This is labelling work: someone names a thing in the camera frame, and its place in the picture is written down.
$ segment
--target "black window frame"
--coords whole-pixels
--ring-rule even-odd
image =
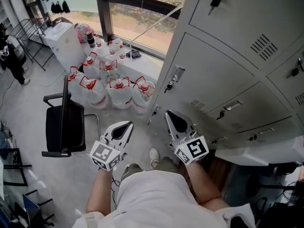
[[[99,13],[99,19],[102,29],[102,38],[106,43],[108,43],[110,40],[117,38],[113,32],[113,25],[112,25],[112,18],[111,18],[111,9],[110,9],[110,3],[119,3],[124,5],[130,5],[146,10],[150,10],[153,12],[157,12],[163,15],[167,15],[169,12],[177,8],[177,6],[162,2],[159,0],[96,0],[97,1],[97,8]],[[26,2],[23,0],[23,3],[28,11],[28,14],[30,18],[34,18],[35,15],[32,12],[32,8],[36,9],[36,6],[38,6],[41,14],[43,17],[48,17],[49,22],[52,21],[50,14],[47,12],[45,13],[43,10],[43,5],[41,3],[41,0],[36,0],[35,2],[31,4],[26,4]],[[176,11],[175,13],[171,14],[170,17],[174,19],[178,19],[180,16],[180,10]],[[159,59],[164,60],[165,53],[162,53],[154,48],[150,48],[146,45],[142,45],[139,43],[135,43],[134,46],[135,49],[138,49],[140,51],[143,51],[149,55],[152,55],[154,57],[157,57]]]

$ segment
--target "window sill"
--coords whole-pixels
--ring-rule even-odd
[[[101,60],[113,61],[118,58],[117,54],[114,56],[109,55],[109,47],[104,41],[102,41],[102,46],[99,48],[90,48],[88,43],[81,43],[81,46],[86,56],[89,56],[91,52],[95,52],[101,57]],[[131,81],[135,82],[139,77],[144,76],[147,81],[151,81],[156,84],[162,69],[163,61],[151,57],[143,52],[140,52],[140,54],[142,55],[141,58],[130,59],[129,57],[126,57],[124,60],[117,59],[118,65]]]

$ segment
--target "sneaker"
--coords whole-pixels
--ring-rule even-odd
[[[29,70],[29,68],[28,68],[28,67],[24,68],[24,69],[23,69],[23,73],[22,73],[22,75],[25,75],[25,74],[28,72],[28,70]]]
[[[26,85],[28,85],[28,84],[29,84],[29,82],[30,82],[30,79],[26,78],[26,79],[24,80],[24,83],[23,83],[23,85],[22,85],[22,86],[26,86]]]
[[[150,150],[150,163],[151,163],[151,170],[153,170],[157,164],[160,162],[160,153],[157,149],[153,148]]]

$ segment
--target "vent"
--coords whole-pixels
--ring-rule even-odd
[[[295,97],[299,105],[304,105],[304,92]]]
[[[259,54],[264,61],[267,61],[277,52],[276,46],[263,34],[250,47]]]
[[[241,124],[234,123],[234,124],[231,124],[231,127],[235,128],[235,129],[240,129],[240,128],[242,128],[243,126],[242,126]]]
[[[192,106],[198,108],[199,110],[205,106],[205,104],[203,104],[202,102],[199,102],[198,100],[193,100],[193,101],[190,103],[190,105],[192,105]]]

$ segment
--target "white t-shirt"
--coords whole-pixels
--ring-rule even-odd
[[[182,175],[165,171],[133,174],[122,181],[117,210],[79,218],[73,228],[227,228],[238,215],[249,228],[255,221],[249,204],[212,212],[197,204]]]

